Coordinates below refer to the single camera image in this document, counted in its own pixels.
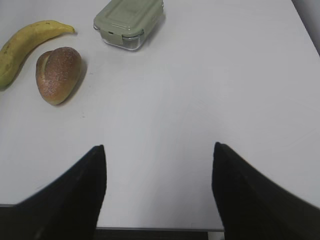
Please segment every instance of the white tabletop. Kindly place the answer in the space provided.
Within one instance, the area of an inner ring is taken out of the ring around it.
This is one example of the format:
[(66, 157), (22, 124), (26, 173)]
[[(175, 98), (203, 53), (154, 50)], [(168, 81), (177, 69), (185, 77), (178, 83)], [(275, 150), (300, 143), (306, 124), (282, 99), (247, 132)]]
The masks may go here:
[[(98, 226), (222, 229), (213, 147), (226, 143), (320, 207), (320, 58), (290, 0), (166, 0), (138, 52), (106, 45), (106, 0), (2, 0), (0, 45), (40, 20), (75, 27), (37, 47), (0, 92), (0, 203), (15, 204), (94, 145), (107, 156)], [(40, 96), (36, 61), (69, 46), (86, 76), (67, 103)]]

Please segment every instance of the banana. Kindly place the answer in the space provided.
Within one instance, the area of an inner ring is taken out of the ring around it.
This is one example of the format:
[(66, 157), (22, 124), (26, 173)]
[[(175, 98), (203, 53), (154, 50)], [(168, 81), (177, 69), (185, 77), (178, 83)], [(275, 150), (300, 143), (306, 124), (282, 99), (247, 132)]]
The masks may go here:
[(63, 33), (74, 33), (72, 26), (46, 20), (38, 21), (16, 32), (0, 51), (0, 88), (9, 85), (30, 51), (48, 39)]

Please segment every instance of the food container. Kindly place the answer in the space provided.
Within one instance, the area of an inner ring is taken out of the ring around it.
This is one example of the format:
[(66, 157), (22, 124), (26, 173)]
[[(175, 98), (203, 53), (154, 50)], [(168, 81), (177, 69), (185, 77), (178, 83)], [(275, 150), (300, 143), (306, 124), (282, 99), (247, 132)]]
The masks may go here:
[(164, 13), (163, 0), (111, 0), (93, 27), (111, 45), (137, 50)]

